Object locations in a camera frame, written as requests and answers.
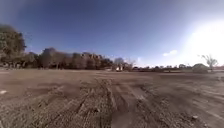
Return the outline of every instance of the sun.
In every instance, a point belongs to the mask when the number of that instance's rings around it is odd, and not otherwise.
[[[206,23],[199,26],[188,41],[191,54],[211,54],[224,59],[224,21]]]

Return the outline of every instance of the treeline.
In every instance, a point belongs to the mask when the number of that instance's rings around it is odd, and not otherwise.
[[[116,68],[131,69],[132,64],[122,58],[112,61],[103,55],[94,53],[66,53],[55,48],[45,48],[41,54],[25,52],[25,40],[22,33],[11,26],[0,25],[0,61],[12,68],[54,68],[100,70]]]

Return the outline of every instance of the dirt ground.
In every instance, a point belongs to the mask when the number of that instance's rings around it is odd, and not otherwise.
[[[0,128],[223,128],[224,74],[0,71]]]

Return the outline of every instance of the bush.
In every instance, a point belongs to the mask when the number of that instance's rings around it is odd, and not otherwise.
[[[207,73],[208,72],[208,67],[205,66],[204,64],[195,64],[192,68],[192,71],[194,73]]]

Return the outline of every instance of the blue sky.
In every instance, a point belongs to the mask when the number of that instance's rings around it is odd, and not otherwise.
[[[46,47],[136,60],[191,63],[188,39],[224,18],[222,0],[0,0],[0,23],[24,33],[27,51]]]

